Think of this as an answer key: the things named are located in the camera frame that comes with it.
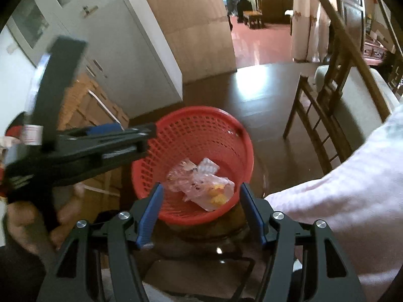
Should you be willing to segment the person's left hand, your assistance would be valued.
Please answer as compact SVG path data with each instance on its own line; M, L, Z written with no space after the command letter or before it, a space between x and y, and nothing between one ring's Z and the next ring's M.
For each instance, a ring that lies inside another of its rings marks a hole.
M59 249L78 220L81 219L84 184L58 187L56 193L66 190L70 200L57 212L59 226L46 232L39 211L28 202L9 204L6 227L10 236L28 252L40 256Z

